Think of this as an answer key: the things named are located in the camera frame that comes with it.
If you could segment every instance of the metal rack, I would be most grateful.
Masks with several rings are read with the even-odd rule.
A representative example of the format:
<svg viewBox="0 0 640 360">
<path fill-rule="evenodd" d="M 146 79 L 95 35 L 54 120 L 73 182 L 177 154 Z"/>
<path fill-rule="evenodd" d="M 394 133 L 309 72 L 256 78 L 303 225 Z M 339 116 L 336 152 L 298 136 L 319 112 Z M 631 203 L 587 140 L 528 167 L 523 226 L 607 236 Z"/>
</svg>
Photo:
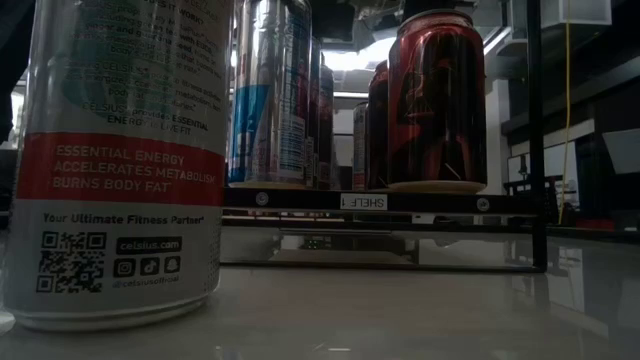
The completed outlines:
<svg viewBox="0 0 640 360">
<path fill-rule="evenodd" d="M 447 272 L 510 272 L 540 273 L 547 270 L 547 239 L 544 221 L 544 153 L 541 94 L 541 24 L 539 0 L 527 0 L 529 124 L 531 151 L 531 197 L 359 193 L 311 190 L 225 189 L 225 209 L 261 212 L 330 212 L 341 214 L 390 215 L 434 213 L 474 216 L 518 216 L 531 219 L 532 226 L 482 226 L 408 224 L 394 222 L 327 222 L 315 219 L 270 220 L 225 218 L 224 227 L 277 228 L 308 232 L 348 231 L 415 231 L 492 234 L 531 234 L 532 264 L 523 266 L 442 266 L 442 265 L 385 265 L 309 263 L 296 261 L 223 261 L 223 265 L 251 265 L 270 267 L 373 268 L 401 270 L 429 270 Z"/>
</svg>

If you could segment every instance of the qr code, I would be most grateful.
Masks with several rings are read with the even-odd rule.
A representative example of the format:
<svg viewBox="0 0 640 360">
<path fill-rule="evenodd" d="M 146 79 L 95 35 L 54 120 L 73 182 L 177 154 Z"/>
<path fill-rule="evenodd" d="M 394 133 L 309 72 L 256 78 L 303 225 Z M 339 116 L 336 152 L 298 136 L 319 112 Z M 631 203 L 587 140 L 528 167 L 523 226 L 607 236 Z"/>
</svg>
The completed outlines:
<svg viewBox="0 0 640 360">
<path fill-rule="evenodd" d="M 102 292 L 107 233 L 42 233 L 36 292 Z"/>
</svg>

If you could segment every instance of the silver can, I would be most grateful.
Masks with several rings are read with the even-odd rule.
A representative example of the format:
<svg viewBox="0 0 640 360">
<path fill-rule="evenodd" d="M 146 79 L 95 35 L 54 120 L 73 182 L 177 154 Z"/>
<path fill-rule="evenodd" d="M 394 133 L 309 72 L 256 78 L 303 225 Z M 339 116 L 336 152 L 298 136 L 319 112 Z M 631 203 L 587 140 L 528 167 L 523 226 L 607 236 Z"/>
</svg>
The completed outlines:
<svg viewBox="0 0 640 360">
<path fill-rule="evenodd" d="M 318 121 L 318 188 L 331 188 L 331 144 L 333 143 L 333 71 L 322 64 Z"/>
<path fill-rule="evenodd" d="M 19 323 L 138 325 L 217 286 L 231 13 L 37 1 L 4 289 Z"/>
<path fill-rule="evenodd" d="M 353 190 L 364 191 L 366 160 L 366 126 L 368 105 L 366 102 L 353 109 Z"/>
<path fill-rule="evenodd" d="M 318 188 L 318 116 L 320 103 L 320 41 L 311 38 L 311 67 L 309 68 L 309 121 L 307 122 L 307 148 L 305 179 L 307 187 Z"/>
<path fill-rule="evenodd" d="M 229 186 L 303 189 L 311 7 L 244 0 L 237 18 Z"/>
</svg>

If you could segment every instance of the red can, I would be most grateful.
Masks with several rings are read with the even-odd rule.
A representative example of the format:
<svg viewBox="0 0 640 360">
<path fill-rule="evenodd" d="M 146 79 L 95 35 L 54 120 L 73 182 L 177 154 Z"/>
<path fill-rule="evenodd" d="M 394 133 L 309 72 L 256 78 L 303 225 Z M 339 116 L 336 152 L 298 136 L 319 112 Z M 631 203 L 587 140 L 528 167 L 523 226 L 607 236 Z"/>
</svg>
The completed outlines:
<svg viewBox="0 0 640 360">
<path fill-rule="evenodd" d="M 387 187 L 389 143 L 389 68 L 387 60 L 376 66 L 369 85 L 369 121 L 366 134 L 366 189 Z"/>
<path fill-rule="evenodd" d="M 427 11 L 389 54 L 389 187 L 475 193 L 487 183 L 484 54 L 471 18 Z"/>
</svg>

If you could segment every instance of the black shelf frame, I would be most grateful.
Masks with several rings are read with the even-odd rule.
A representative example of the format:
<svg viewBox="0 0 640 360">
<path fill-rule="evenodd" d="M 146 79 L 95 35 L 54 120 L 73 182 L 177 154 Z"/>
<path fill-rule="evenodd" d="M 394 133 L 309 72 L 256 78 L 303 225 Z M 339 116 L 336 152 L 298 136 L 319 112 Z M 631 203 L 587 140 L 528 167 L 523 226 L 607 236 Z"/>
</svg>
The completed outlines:
<svg viewBox="0 0 640 360">
<path fill-rule="evenodd" d="M 407 193 L 356 193 L 313 190 L 225 188 L 224 208 L 255 210 L 262 212 L 338 212 L 381 214 L 434 213 L 450 215 L 501 215 L 532 218 L 530 227 L 513 226 L 460 226 L 421 225 L 402 223 L 358 223 L 260 219 L 223 219 L 223 226 L 271 227 L 286 229 L 313 229 L 335 231 L 425 231 L 470 233 L 530 233 L 532 235 L 532 265 L 525 266 L 441 266 L 395 264 L 345 264 L 291 261 L 234 261 L 222 262 L 225 266 L 260 266 L 294 268 L 425 270 L 463 273 L 544 273 L 547 271 L 547 236 L 545 224 L 545 177 L 542 109 L 542 43 L 541 10 L 539 0 L 527 0 L 527 50 L 529 91 L 529 135 L 531 156 L 531 197 L 407 194 Z M 386 195 L 384 211 L 341 209 L 343 194 Z"/>
</svg>

